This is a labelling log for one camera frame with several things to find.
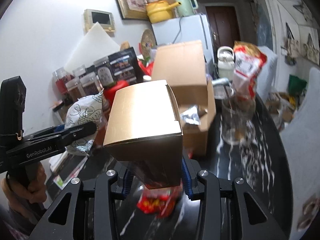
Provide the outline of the wall intercom panel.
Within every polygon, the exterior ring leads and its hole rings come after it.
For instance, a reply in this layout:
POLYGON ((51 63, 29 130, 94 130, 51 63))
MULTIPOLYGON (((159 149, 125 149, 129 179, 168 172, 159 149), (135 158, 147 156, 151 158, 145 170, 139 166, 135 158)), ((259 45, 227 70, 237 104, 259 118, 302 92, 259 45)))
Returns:
POLYGON ((96 23, 99 23, 104 31, 108 33, 116 31, 114 17, 111 12, 86 9, 84 11, 85 32, 88 32, 96 23))

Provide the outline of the green electric kettle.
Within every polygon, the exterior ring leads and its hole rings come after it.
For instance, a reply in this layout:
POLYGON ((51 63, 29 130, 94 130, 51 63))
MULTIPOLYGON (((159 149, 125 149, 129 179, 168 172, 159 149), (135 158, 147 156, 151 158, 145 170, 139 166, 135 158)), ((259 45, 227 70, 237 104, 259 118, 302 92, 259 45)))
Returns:
POLYGON ((180 17, 195 15, 195 10, 199 8, 197 0, 175 0, 180 5, 177 7, 177 12, 180 17))

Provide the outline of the large red white snack bag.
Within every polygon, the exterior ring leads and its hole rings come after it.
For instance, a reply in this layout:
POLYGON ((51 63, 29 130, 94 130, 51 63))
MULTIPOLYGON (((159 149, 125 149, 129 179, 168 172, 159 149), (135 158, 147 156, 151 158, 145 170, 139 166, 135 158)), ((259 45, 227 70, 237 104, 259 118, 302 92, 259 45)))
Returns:
POLYGON ((255 45, 235 41, 233 52, 235 67, 233 87, 236 91, 235 102, 243 112, 255 110, 257 78, 267 62, 267 56, 255 45))

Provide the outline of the yellow pot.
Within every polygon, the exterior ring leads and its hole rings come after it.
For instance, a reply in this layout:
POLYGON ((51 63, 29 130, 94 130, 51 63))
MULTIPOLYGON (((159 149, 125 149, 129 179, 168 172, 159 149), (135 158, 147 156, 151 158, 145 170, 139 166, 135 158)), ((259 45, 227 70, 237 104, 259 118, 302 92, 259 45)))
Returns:
POLYGON ((174 18, 172 10, 180 5, 180 2, 169 4, 166 0, 147 3, 147 16, 152 24, 167 21, 174 18))

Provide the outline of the black stand-up pouch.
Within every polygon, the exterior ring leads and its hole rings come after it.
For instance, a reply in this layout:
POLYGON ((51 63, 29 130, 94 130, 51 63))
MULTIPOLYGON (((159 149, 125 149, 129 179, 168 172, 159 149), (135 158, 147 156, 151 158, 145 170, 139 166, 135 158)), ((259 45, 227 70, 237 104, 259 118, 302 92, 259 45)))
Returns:
POLYGON ((124 80, 129 85, 143 82, 143 72, 133 47, 109 55, 108 60, 115 81, 124 80))

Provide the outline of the red small snack packets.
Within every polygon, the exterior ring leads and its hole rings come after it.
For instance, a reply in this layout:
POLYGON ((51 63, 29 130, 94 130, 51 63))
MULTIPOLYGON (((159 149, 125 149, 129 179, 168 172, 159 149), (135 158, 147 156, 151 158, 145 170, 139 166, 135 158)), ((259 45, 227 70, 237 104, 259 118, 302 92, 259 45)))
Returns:
POLYGON ((156 214, 158 218, 167 218, 181 195, 182 185, 153 190, 144 187, 136 207, 144 214, 156 214))

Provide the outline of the jar with dark green label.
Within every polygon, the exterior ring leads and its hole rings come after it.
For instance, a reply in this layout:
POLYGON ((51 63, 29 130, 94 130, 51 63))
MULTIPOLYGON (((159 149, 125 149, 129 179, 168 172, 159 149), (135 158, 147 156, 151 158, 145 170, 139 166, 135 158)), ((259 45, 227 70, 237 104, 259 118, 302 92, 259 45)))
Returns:
POLYGON ((101 59, 98 59, 97 61, 94 61, 93 63, 102 86, 104 88, 111 88, 115 86, 116 82, 110 70, 108 57, 103 57, 101 59))

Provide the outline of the jar with brown contents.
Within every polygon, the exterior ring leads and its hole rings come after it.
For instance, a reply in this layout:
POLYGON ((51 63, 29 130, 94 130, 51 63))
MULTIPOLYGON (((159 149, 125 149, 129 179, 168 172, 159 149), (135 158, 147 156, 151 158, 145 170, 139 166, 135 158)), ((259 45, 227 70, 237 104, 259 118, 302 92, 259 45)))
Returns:
POLYGON ((80 98, 86 96, 80 79, 75 77, 66 83, 67 91, 69 92, 73 102, 77 102, 80 98))

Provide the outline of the glass mug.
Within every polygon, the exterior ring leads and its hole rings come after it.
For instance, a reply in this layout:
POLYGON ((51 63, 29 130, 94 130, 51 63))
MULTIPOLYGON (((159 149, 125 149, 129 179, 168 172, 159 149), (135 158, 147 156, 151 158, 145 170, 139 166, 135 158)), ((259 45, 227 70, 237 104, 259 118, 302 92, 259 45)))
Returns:
POLYGON ((221 109, 223 140, 230 145, 249 145, 255 137, 255 100, 238 93, 226 77, 213 80, 212 85, 221 109))

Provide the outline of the red gift bag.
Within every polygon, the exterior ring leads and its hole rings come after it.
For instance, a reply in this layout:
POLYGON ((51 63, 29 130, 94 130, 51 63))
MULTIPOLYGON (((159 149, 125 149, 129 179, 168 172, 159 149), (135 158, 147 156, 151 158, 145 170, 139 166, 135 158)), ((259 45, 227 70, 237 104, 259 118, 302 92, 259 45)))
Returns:
POLYGON ((140 55, 137 56, 138 65, 145 75, 151 76, 154 59, 151 56, 151 47, 149 43, 140 42, 140 55))

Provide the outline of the white thermos jug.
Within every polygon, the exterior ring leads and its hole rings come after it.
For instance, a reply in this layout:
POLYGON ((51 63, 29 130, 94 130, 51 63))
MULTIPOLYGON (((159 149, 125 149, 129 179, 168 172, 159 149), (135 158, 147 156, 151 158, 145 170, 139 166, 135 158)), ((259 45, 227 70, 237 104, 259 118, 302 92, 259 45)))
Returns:
POLYGON ((217 59, 219 77, 225 77, 229 81, 232 81, 235 68, 235 55, 233 49, 228 46, 220 47, 217 50, 217 59))

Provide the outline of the silver foil snack packet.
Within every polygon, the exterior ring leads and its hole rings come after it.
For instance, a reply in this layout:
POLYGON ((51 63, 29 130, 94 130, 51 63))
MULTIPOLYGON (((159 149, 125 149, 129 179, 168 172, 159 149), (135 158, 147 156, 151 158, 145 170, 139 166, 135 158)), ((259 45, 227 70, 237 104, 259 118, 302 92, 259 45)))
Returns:
POLYGON ((208 109, 199 105, 192 105, 180 114, 181 120, 189 125, 201 124, 201 118, 208 113, 208 109))

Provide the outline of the white patterned snack packet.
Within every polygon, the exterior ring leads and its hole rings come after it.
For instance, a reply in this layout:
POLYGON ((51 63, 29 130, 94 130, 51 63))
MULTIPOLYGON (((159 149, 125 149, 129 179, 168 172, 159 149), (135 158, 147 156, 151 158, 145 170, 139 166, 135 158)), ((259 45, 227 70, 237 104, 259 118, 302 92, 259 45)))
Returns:
POLYGON ((102 119, 103 92, 95 95, 88 95, 80 98, 68 110, 65 121, 65 128, 71 128, 77 125, 83 125, 93 122, 96 131, 93 135, 78 139, 66 147, 66 151, 72 155, 89 155, 93 146, 95 137, 99 131, 102 119))

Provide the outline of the jar with red label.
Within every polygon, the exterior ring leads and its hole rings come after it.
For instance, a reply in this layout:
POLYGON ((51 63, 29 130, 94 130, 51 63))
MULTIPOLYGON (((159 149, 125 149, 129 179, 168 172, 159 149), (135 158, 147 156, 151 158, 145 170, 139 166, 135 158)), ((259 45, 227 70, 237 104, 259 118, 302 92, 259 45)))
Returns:
POLYGON ((61 95, 67 93, 66 83, 71 81, 74 76, 69 72, 65 71, 63 67, 53 72, 53 80, 61 95))

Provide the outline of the small gold cardboard box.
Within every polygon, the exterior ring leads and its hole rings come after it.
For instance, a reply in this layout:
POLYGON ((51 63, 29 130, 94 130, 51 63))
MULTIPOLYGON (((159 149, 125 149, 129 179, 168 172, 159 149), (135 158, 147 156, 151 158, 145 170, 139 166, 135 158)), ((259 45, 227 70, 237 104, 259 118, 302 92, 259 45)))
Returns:
POLYGON ((176 98, 165 80, 116 92, 103 147, 148 189, 180 185, 183 131, 176 98))

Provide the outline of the red cylindrical container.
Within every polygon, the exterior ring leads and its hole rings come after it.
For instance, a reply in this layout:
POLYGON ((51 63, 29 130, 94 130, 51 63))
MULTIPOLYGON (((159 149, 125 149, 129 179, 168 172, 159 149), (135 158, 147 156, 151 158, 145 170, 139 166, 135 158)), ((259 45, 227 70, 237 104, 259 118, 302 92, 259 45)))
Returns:
POLYGON ((129 83, 125 80, 119 80, 116 82, 116 84, 111 87, 111 88, 107 88, 104 89, 103 91, 103 95, 105 97, 105 99, 110 103, 110 105, 112 106, 116 92, 122 88, 128 87, 129 83))

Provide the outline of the white refrigerator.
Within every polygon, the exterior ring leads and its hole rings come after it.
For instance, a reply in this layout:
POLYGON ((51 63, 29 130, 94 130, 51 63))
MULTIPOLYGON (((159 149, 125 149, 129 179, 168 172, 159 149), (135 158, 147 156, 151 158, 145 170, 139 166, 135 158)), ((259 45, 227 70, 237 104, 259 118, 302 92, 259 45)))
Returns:
POLYGON ((152 29, 158 45, 200 40, 206 61, 214 62, 212 34, 205 14, 153 23, 152 29))

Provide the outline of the jar with dark brown label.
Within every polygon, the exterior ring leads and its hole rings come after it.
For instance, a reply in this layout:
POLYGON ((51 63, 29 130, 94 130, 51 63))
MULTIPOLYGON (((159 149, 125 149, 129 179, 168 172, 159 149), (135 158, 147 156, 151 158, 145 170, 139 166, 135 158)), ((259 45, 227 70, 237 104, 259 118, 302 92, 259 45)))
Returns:
POLYGON ((86 95, 96 95, 102 91, 95 72, 88 73, 81 77, 80 82, 86 95))

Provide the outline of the white foam board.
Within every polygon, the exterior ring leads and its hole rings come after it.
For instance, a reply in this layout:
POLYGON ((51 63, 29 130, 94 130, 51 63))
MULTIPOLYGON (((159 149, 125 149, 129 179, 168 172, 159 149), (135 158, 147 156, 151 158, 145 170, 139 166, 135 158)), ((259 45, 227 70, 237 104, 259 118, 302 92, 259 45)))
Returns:
POLYGON ((95 23, 77 44, 64 69, 71 74, 82 65, 89 67, 94 61, 118 51, 120 45, 112 40, 99 23, 95 23))

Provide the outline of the light blue leaf cushion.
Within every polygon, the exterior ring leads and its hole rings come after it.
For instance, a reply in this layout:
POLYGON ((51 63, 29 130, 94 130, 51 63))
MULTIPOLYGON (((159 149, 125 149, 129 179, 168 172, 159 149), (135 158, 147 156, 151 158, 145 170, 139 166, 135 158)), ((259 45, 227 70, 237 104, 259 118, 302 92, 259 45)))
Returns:
POLYGON ((292 180, 290 238, 299 239, 319 210, 319 69, 310 69, 305 98, 280 137, 292 180))

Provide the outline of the open cardboard box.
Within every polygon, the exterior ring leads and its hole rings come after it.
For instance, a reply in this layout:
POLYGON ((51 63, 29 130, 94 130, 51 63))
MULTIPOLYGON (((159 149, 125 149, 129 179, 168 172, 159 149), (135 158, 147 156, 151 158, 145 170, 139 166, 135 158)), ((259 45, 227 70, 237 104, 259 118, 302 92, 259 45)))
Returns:
POLYGON ((211 80, 206 78, 202 42, 197 40, 158 47, 151 77, 153 81, 167 81, 180 113, 193 105, 199 108, 199 125, 182 121, 183 147, 193 155, 206 155, 208 131, 216 115, 216 106, 211 80))

